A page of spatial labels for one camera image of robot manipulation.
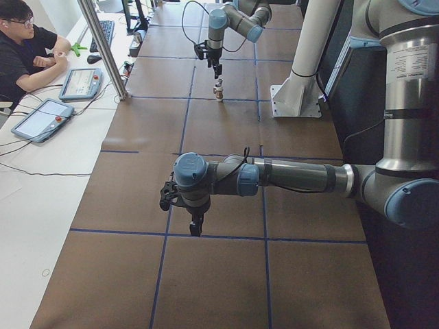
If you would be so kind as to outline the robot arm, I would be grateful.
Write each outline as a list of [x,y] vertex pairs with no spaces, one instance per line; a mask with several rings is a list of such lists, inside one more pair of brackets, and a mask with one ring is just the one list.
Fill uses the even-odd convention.
[[227,1],[209,13],[208,37],[197,46],[201,51],[199,59],[207,59],[208,67],[213,69],[215,79],[218,79],[222,74],[220,58],[226,29],[231,28],[246,40],[256,42],[271,18],[268,1]]
[[[278,1],[227,1],[209,13],[208,39],[193,46],[215,79],[222,73],[224,31],[256,42],[272,19],[271,3]],[[290,75],[270,87],[274,118],[321,117],[316,93],[326,94],[319,89],[320,62],[341,3],[308,2]],[[303,162],[315,157],[251,157],[249,147],[221,162],[179,153],[161,189],[161,209],[186,208],[191,235],[200,236],[211,195],[253,196],[260,186],[273,186],[310,195],[338,193],[405,229],[438,226],[438,1],[354,1],[348,37],[352,49],[385,51],[385,106],[375,125],[346,136],[341,152],[346,155],[352,137],[382,126],[381,140],[370,140],[381,146],[378,161],[348,157],[337,167]]]

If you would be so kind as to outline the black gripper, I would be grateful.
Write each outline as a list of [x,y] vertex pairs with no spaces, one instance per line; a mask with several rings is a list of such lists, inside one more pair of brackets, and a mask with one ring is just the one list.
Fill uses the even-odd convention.
[[191,214],[192,220],[189,224],[191,236],[201,236],[204,223],[204,214],[211,206],[210,200],[185,200],[187,211]]
[[219,78],[222,75],[222,64],[220,64],[221,56],[222,56],[222,48],[214,49],[208,47],[206,50],[206,59],[208,61],[208,67],[213,68],[215,79]]

